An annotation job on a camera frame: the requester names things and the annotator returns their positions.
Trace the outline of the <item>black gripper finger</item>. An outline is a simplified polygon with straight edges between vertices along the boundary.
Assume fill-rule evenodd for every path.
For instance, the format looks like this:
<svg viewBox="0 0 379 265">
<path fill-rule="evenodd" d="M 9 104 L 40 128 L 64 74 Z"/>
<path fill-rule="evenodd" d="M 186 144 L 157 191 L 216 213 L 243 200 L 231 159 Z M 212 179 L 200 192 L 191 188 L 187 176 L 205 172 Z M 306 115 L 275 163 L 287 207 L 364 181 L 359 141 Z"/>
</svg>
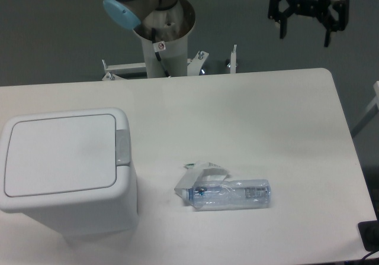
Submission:
<svg viewBox="0 0 379 265">
<path fill-rule="evenodd" d="M 287 21 L 294 13 L 294 8 L 288 4 L 285 11 L 280 11 L 280 2 L 282 0 L 269 0 L 268 18 L 274 20 L 280 26 L 280 39 L 287 35 Z"/>
<path fill-rule="evenodd" d="M 344 31 L 349 22 L 349 0 L 328 0 L 318 13 L 318 21 L 324 26 L 324 47 L 329 47 L 331 34 Z"/>
</svg>

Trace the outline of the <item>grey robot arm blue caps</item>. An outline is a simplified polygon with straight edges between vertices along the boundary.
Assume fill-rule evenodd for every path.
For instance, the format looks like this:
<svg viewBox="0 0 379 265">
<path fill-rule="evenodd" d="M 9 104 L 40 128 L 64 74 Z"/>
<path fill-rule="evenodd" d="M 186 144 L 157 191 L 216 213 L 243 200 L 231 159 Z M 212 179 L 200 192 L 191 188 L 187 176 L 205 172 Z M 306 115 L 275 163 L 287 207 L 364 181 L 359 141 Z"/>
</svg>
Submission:
<svg viewBox="0 0 379 265">
<path fill-rule="evenodd" d="M 179 0 L 104 0 L 103 6 L 119 26 L 133 30 L 154 11 L 167 11 Z M 324 46 L 330 36 L 343 31 L 349 22 L 349 0 L 269 0 L 268 18 L 280 28 L 280 38 L 287 35 L 287 21 L 293 14 L 316 18 L 325 30 Z"/>
</svg>

